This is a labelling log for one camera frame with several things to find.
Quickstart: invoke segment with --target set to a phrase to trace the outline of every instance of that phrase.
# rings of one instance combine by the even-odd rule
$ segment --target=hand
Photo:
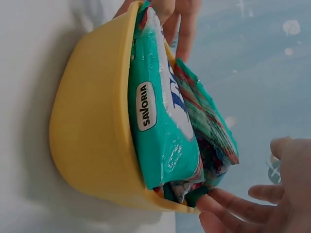
[[[115,17],[127,11],[135,0],[125,0]],[[180,21],[176,58],[186,62],[196,35],[196,23],[202,0],[152,0],[151,4],[163,24],[164,36],[170,45],[176,37]]]
[[[311,140],[273,140],[271,151],[281,159],[282,185],[257,185],[249,195],[276,205],[259,205],[214,189],[197,203],[206,233],[311,232]]]

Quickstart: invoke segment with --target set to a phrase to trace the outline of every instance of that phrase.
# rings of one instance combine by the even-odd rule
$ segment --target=light blue background
[[[300,33],[286,33],[287,20],[297,20]],[[203,3],[189,67],[224,118],[237,120],[232,132],[240,165],[220,187],[242,198],[250,199],[252,185],[271,183],[266,162],[272,138],[311,136],[310,24],[309,0]],[[177,214],[176,224],[177,233],[203,232],[197,216]]]

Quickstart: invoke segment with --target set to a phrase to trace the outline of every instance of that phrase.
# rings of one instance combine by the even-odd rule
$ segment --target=finger
[[[213,213],[232,233],[257,233],[260,230],[259,226],[246,223],[233,216],[228,210],[208,195],[204,195],[198,200],[197,208],[201,212]]]
[[[151,5],[163,25],[175,11],[175,0],[152,0]]]
[[[205,233],[230,233],[224,224],[211,212],[201,213],[200,222]]]
[[[248,190],[248,195],[258,200],[278,204],[284,195],[284,188],[281,185],[256,185]]]
[[[124,14],[125,12],[127,12],[128,7],[130,6],[130,4],[132,2],[134,2],[135,0],[125,0],[124,3],[122,4],[122,6],[119,8],[119,10],[116,12],[115,17],[118,17],[122,14]]]
[[[198,13],[199,12],[181,14],[176,58],[180,58],[183,62],[186,62],[191,54],[193,42],[196,36]]]
[[[292,139],[290,137],[284,137],[284,138],[278,138],[278,139],[272,140],[270,143],[270,149],[271,149],[272,155],[278,159],[281,159],[285,146],[291,141]]]
[[[209,195],[225,209],[247,222],[266,223],[273,211],[273,206],[259,205],[218,188],[210,191]]]
[[[172,44],[177,35],[179,17],[180,15],[174,12],[163,25],[164,36],[169,45]]]

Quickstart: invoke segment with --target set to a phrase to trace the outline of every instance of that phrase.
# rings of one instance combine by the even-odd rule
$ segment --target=yellow plastic bowl
[[[57,169],[75,189],[114,203],[193,213],[145,187],[131,136],[127,86],[136,16],[127,13],[85,35],[59,85],[50,121]],[[169,47],[168,56],[175,64]]]

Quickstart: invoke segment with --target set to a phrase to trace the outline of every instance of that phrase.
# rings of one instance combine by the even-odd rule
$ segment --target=plastic bag
[[[216,187],[230,165],[238,164],[238,147],[231,131],[198,77],[179,59],[174,68],[203,161],[205,182],[174,181],[164,186],[164,197],[194,207],[197,199]]]
[[[149,190],[170,181],[204,181],[193,128],[165,50],[160,21],[148,2],[137,16],[128,105],[132,137]]]

